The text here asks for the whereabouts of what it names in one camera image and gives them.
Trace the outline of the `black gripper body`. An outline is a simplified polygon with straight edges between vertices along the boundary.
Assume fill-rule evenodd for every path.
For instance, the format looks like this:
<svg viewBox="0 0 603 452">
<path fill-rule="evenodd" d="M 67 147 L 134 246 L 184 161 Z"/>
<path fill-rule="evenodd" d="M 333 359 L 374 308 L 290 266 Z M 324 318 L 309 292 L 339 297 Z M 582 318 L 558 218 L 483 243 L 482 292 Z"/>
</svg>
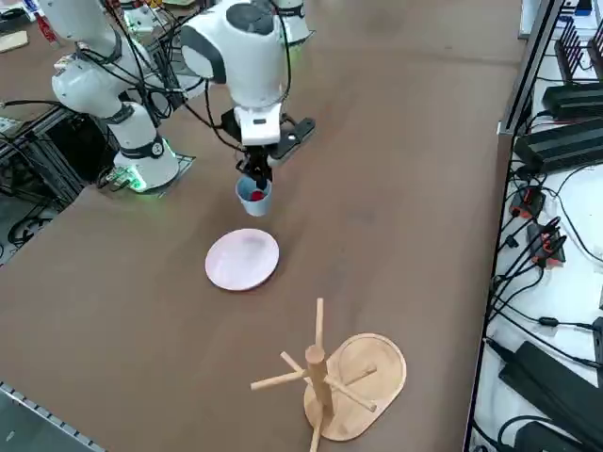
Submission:
<svg viewBox="0 0 603 452">
<path fill-rule="evenodd" d="M 271 152 L 274 150 L 273 144 L 267 145 L 249 145 L 243 147 L 243 153 L 246 161 L 249 163 L 264 162 L 267 163 Z"/>
</svg>

